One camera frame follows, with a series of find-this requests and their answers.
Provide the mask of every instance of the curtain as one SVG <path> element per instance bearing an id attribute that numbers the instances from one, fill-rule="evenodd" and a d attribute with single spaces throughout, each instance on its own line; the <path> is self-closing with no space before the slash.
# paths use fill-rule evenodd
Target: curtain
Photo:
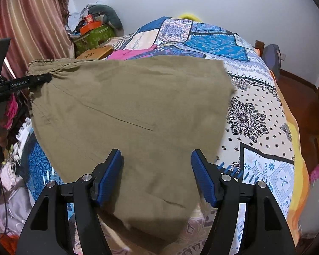
<path id="1" fill-rule="evenodd" d="M 68 0 L 0 0 L 0 38 L 12 38 L 3 76 L 24 76 L 34 59 L 73 57 L 67 6 Z"/>

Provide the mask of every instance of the hand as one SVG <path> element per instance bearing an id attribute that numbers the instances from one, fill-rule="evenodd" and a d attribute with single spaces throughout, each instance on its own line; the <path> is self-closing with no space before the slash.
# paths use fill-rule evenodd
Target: hand
<path id="1" fill-rule="evenodd" d="M 0 120 L 0 126 L 3 128 L 4 125 L 7 123 L 8 119 L 7 116 L 4 115 L 1 120 Z M 7 139 L 9 132 L 6 128 L 1 129 L 1 133 L 0 133 L 0 146 L 1 147 L 7 147 L 7 145 L 9 144 L 9 141 Z"/>

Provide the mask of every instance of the wooden floor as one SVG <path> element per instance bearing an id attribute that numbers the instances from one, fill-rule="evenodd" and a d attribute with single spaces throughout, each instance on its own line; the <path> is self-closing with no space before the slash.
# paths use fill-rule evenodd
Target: wooden floor
<path id="1" fill-rule="evenodd" d="M 319 134 L 319 101 L 308 86 L 289 77 L 281 76 L 278 86 L 298 122 L 301 154 L 310 173 L 319 164 L 315 137 Z"/>

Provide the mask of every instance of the silver screw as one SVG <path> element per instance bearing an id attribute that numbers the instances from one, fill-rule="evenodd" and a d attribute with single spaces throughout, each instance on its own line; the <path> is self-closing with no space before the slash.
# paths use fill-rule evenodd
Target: silver screw
<path id="1" fill-rule="evenodd" d="M 90 175 L 90 174 L 83 175 L 84 181 L 89 181 L 89 180 L 91 180 L 91 178 L 92 178 L 92 175 Z"/>
<path id="2" fill-rule="evenodd" d="M 47 187 L 48 187 L 48 188 L 52 188 L 52 187 L 54 187 L 54 186 L 55 186 L 55 181 L 54 181 L 54 180 L 52 180 L 52 181 L 50 181 L 50 182 L 47 183 Z"/>
<path id="3" fill-rule="evenodd" d="M 259 186 L 260 188 L 265 188 L 265 187 L 267 186 L 267 184 L 266 184 L 265 182 L 263 182 L 263 181 L 259 181 L 259 182 L 258 182 L 258 186 Z"/>
<path id="4" fill-rule="evenodd" d="M 227 175 L 227 174 L 222 175 L 221 178 L 222 178 L 223 181 L 231 180 L 231 177 L 229 175 Z"/>

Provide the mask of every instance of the green storage container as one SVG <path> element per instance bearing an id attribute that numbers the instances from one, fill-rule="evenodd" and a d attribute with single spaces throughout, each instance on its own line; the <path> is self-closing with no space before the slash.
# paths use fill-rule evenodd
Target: green storage container
<path id="1" fill-rule="evenodd" d="M 80 38 L 73 41 L 76 47 L 75 56 L 77 57 L 87 50 L 95 49 L 99 46 L 98 42 L 103 43 L 109 38 L 115 36 L 115 31 L 108 25 L 102 25 L 90 30 Z"/>

